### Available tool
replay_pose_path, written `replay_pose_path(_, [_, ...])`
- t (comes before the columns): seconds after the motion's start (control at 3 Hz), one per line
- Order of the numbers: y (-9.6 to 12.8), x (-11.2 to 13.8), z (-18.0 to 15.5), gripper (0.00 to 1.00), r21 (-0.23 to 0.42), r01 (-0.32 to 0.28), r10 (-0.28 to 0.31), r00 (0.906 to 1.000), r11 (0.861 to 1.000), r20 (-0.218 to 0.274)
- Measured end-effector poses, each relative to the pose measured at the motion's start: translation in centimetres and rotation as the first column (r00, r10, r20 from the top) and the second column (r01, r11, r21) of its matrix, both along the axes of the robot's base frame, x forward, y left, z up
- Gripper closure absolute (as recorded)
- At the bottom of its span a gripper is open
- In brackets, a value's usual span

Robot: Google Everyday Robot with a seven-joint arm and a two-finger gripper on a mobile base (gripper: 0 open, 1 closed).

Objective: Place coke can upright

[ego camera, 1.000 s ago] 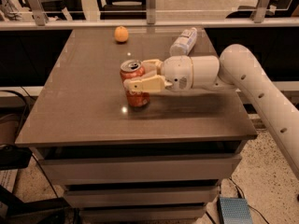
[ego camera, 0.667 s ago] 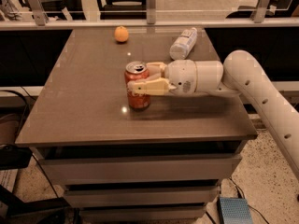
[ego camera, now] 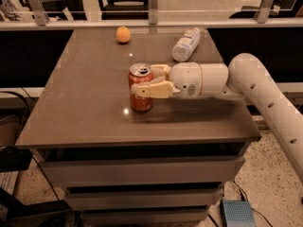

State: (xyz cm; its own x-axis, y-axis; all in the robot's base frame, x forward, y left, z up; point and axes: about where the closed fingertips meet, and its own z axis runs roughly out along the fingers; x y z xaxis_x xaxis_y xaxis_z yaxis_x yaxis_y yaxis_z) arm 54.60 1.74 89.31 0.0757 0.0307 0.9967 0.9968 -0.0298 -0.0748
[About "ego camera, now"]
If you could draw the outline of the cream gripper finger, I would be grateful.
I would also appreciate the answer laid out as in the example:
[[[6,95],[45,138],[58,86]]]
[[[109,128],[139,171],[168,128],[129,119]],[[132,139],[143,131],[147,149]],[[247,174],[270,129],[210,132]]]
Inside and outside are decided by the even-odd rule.
[[[181,92],[171,81],[142,82],[131,86],[131,92],[135,96],[149,98],[169,98]]]
[[[153,73],[153,77],[160,78],[164,77],[166,78],[169,75],[171,67],[167,64],[152,64],[151,65],[151,71]]]

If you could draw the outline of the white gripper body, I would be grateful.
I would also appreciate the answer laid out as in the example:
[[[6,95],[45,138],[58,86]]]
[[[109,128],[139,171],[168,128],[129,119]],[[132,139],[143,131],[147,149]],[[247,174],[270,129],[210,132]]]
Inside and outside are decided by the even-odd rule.
[[[197,98],[202,91],[202,69],[196,62],[180,62],[171,67],[169,80],[173,95],[179,98]]]

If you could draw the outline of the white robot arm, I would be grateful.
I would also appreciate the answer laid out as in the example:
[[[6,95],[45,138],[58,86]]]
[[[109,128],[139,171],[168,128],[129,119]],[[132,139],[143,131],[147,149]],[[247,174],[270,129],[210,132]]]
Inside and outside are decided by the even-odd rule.
[[[135,96],[186,99],[212,96],[248,98],[264,118],[300,181],[303,182],[303,115],[279,90],[263,63],[241,53],[223,63],[181,62],[151,67],[154,79],[131,86]]]

